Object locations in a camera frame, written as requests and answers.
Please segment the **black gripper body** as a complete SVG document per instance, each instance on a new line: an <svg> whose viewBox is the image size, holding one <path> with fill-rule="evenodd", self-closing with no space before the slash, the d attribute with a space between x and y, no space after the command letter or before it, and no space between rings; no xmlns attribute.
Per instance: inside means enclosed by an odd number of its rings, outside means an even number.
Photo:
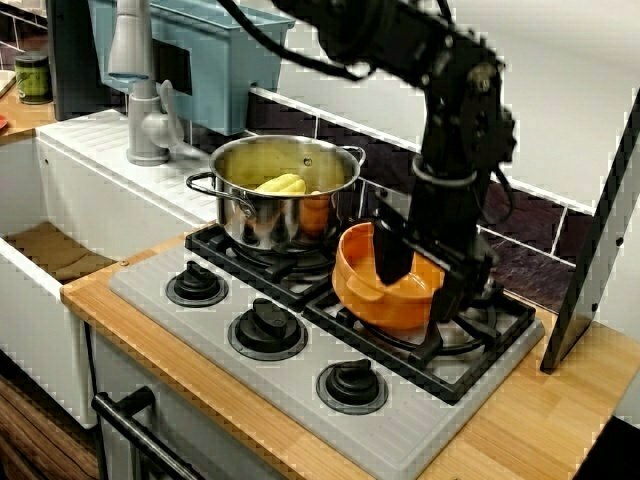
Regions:
<svg viewBox="0 0 640 480"><path fill-rule="evenodd" d="M470 187L447 188L418 180L409 195L380 189L376 219L404 237L415 253L443 270L489 266L496 255L478 236L480 208Z"/></svg>

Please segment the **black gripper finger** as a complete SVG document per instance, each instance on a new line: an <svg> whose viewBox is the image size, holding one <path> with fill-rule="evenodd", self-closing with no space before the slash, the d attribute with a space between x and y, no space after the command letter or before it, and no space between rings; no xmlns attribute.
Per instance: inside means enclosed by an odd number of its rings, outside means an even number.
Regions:
<svg viewBox="0 0 640 480"><path fill-rule="evenodd" d="M384 285L396 283L411 271L414 251L381 219L374 221L373 248L376 274Z"/></svg>
<svg viewBox="0 0 640 480"><path fill-rule="evenodd" d="M481 298L489 281L489 266L444 270L442 284L436 289L430 309L431 321L451 321L476 298Z"/></svg>

